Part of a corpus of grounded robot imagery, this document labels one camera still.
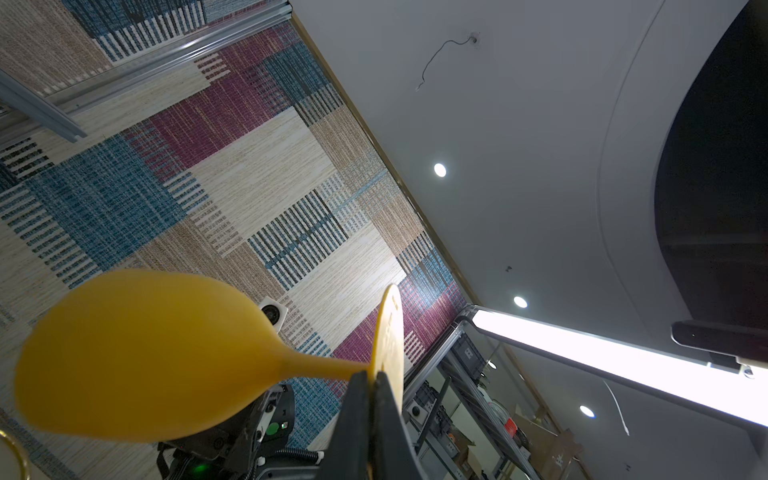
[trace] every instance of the fluorescent light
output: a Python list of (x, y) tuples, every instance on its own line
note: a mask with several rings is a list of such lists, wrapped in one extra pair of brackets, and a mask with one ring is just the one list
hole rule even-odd
[(589, 418), (591, 418), (591, 419), (594, 418), (594, 412), (592, 412), (592, 410), (589, 407), (585, 407), (585, 406), (582, 405), (582, 406), (579, 407), (579, 409), (581, 410), (581, 413), (585, 414)]
[(479, 310), (472, 322), (515, 342), (768, 426), (768, 382), (506, 313)]

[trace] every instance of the white camera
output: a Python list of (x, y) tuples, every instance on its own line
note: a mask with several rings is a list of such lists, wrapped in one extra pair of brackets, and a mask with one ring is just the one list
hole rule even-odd
[(288, 309), (286, 306), (269, 297), (265, 297), (264, 300), (261, 300), (261, 303), (259, 303), (259, 308), (261, 308), (261, 311), (266, 315), (266, 319), (268, 319), (270, 323), (272, 323), (272, 326), (275, 327), (275, 332), (279, 332), (280, 329), (283, 328), (283, 323), (285, 323), (286, 317), (288, 316)]

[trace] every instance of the ceiling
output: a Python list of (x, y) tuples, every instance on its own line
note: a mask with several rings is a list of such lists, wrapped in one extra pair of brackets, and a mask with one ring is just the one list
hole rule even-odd
[[(690, 312), (657, 241), (656, 172), (680, 104), (746, 0), (292, 3), (482, 305), (699, 356), (670, 339)], [(469, 35), (478, 42), (446, 45), (416, 90), (443, 42)], [(572, 400), (605, 402), (602, 382), (521, 357), (597, 480), (680, 478), (695, 457), (661, 457), (669, 476), (619, 476), (613, 458), (646, 462), (656, 450), (639, 445), (654, 435), (703, 448), (707, 428), (726, 432), (737, 439), (721, 444), (728, 472), (756, 458), (740, 453), (743, 431), (620, 386), (644, 435), (588, 430)], [(720, 473), (701, 478), (746, 478)]]

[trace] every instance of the camera lens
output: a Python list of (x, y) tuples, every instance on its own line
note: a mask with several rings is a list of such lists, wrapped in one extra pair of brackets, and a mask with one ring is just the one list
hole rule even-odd
[(273, 325), (276, 325), (278, 320), (280, 320), (280, 310), (274, 305), (266, 305), (261, 311), (264, 312), (264, 315)]

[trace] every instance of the gold ring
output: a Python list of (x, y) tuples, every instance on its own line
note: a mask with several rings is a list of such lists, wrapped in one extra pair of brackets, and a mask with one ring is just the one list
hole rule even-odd
[(11, 450), (16, 454), (16, 460), (18, 460), (18, 469), (22, 472), (22, 480), (31, 480), (31, 473), (29, 471), (29, 457), (27, 452), (22, 447), (22, 444), (10, 434), (0, 430), (0, 437), (5, 440), (5, 443), (11, 447)]

